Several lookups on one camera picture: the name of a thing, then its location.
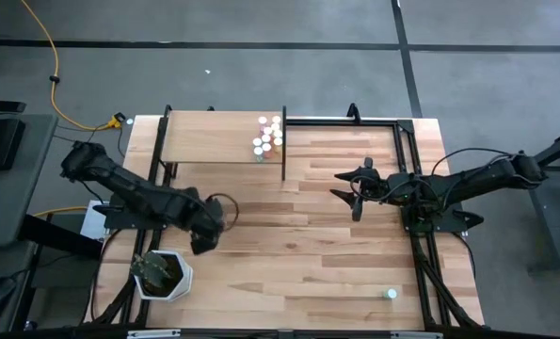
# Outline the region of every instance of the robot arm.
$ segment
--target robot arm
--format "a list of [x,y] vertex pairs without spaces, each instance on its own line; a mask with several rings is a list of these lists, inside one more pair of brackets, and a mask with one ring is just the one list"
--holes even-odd
[[352,192],[331,192],[348,203],[354,221],[361,218],[362,204],[372,201],[404,206],[421,223],[436,221],[454,203],[501,188],[532,189],[546,178],[535,159],[524,153],[499,155],[485,166],[448,176],[395,173],[386,180],[373,168],[373,160],[365,158],[363,167],[335,177],[350,182]]
[[190,232],[194,254],[213,250],[225,227],[217,199],[202,201],[195,187],[156,186],[115,163],[100,144],[75,141],[62,161],[61,176],[71,182],[95,181],[114,192],[130,211]]

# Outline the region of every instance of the metal bracket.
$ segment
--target metal bracket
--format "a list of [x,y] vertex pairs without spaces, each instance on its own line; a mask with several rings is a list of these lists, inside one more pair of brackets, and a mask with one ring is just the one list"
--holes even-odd
[[[129,209],[124,209],[123,205],[124,201],[116,194],[113,194],[110,198],[111,209],[105,214],[106,221],[104,222],[104,227],[106,229],[164,230],[167,228],[167,225],[160,221],[154,221],[138,213],[131,212]],[[114,210],[114,206],[118,206],[119,210]]]
[[181,332],[181,329],[129,331],[127,333],[127,339],[179,338],[181,336]]
[[396,121],[396,124],[398,124],[405,132],[410,134],[414,133],[412,120],[398,120]]
[[278,330],[278,339],[295,339],[295,332],[292,330]]
[[179,169],[179,164],[174,163],[173,168],[171,169],[170,177],[172,179],[177,179],[177,170]]
[[404,223],[405,230],[415,234],[466,232],[484,220],[476,214],[461,211],[461,203],[457,203],[449,206],[441,216],[431,217],[429,223],[418,223],[412,217],[414,215],[413,212],[410,212],[412,208],[402,207],[401,215],[403,219],[408,220],[407,223]]
[[354,119],[354,123],[355,124],[361,124],[361,115],[359,114],[359,109],[357,108],[357,105],[355,105],[355,103],[351,103],[351,105],[348,107],[348,112],[346,112],[346,117],[347,118],[355,118]]
[[442,339],[442,333],[394,331],[391,332],[393,339]]

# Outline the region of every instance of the wooden tabletop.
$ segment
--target wooden tabletop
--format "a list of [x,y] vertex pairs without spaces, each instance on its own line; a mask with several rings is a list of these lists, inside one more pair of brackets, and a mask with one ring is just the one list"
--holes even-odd
[[[124,166],[143,177],[150,167],[158,119],[136,117],[129,141]],[[439,123],[414,120],[414,126],[428,173],[444,156]],[[217,249],[200,256],[190,253],[188,234],[172,227],[164,232],[160,249],[179,251],[194,268],[194,283],[182,299],[151,303],[149,328],[424,327],[411,245],[398,208],[367,203],[361,222],[352,222],[348,206],[328,192],[347,190],[348,183],[333,174],[354,170],[364,156],[374,158],[382,177],[397,172],[392,130],[288,127],[287,134],[284,183],[275,166],[180,165],[173,186],[196,186],[201,196],[231,194],[241,214]],[[438,173],[447,172],[441,164]],[[135,238],[136,232],[123,231],[110,244],[98,281],[97,314],[125,283]],[[483,323],[466,248],[450,234],[437,234],[437,244],[445,284],[469,315]],[[389,288],[398,291],[395,300],[381,297]],[[439,321],[436,292],[432,287],[428,291]],[[138,300],[136,295],[132,315]]]
[[[172,111],[162,160],[256,163],[252,140],[259,136],[259,117],[271,121],[274,116],[281,112]],[[265,159],[268,163],[281,164],[281,153]]]

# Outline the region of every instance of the yellow cable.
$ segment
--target yellow cable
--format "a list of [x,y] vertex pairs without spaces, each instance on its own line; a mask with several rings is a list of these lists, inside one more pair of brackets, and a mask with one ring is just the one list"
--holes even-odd
[[[45,33],[45,36],[47,37],[47,40],[50,42],[50,45],[52,46],[52,51],[54,51],[54,58],[56,59],[56,68],[54,70],[54,76],[57,77],[58,70],[60,68],[60,61],[59,61],[59,58],[57,56],[57,49],[56,49],[56,46],[54,45],[54,41],[52,40],[52,37],[50,37],[50,33],[47,31],[47,28],[45,28],[45,26],[41,23],[41,20],[39,20],[39,17],[37,17],[37,14],[35,14],[33,9],[31,9],[31,7],[25,2],[25,0],[20,0],[20,1],[26,7],[26,10],[28,10],[28,12],[31,14],[33,19],[35,19],[37,24],[39,24],[39,26],[41,27],[41,30],[43,30],[43,33]],[[60,108],[58,108],[57,105],[56,105],[56,82],[54,82],[54,81],[52,81],[52,94],[50,96],[50,101],[52,102],[52,107],[56,110],[57,114],[59,114],[60,117],[62,117],[64,120],[70,122],[71,124],[75,125],[76,127],[79,127],[79,128],[84,129],[86,131],[102,131],[102,130],[110,128],[109,124],[106,125],[106,126],[102,126],[102,127],[85,126],[85,125],[83,125],[83,124],[81,124],[77,121],[72,120],[71,118],[67,117],[66,115],[64,115],[64,113],[62,113]]]
[[33,217],[39,218],[39,217],[47,216],[50,213],[71,212],[71,211],[87,211],[87,208],[85,206],[55,208],[52,210],[36,213],[33,215]]

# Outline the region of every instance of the gray floor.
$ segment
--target gray floor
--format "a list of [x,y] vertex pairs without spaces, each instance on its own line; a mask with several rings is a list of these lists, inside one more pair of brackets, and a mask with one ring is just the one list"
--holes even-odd
[[[55,39],[397,42],[389,0],[30,3]],[[401,0],[401,6],[409,43],[560,44],[560,1]],[[2,0],[0,38],[42,35],[19,3]],[[560,136],[560,54],[412,53],[411,58],[422,112],[440,119],[447,151],[479,146],[534,153]],[[60,60],[58,104],[91,125],[117,111],[129,117],[161,114],[165,104],[252,110],[287,105],[289,114],[337,116],[356,102],[366,116],[411,117],[398,52],[61,48]],[[27,113],[54,114],[47,80],[52,69],[47,48],[0,47],[0,99],[27,102]],[[94,139],[119,160],[115,133]],[[69,146],[53,143],[31,211],[90,198],[83,187],[58,176]],[[486,159],[464,153],[450,165],[463,170]],[[500,191],[464,207],[486,218],[471,231],[470,242],[487,324],[560,335],[560,273],[526,273],[528,265],[549,256],[528,194]],[[80,299],[80,292],[73,291],[72,298]],[[55,291],[49,299],[60,295]],[[69,324],[77,320],[80,312],[70,304],[50,304],[68,311]],[[52,323],[63,322],[57,317]]]

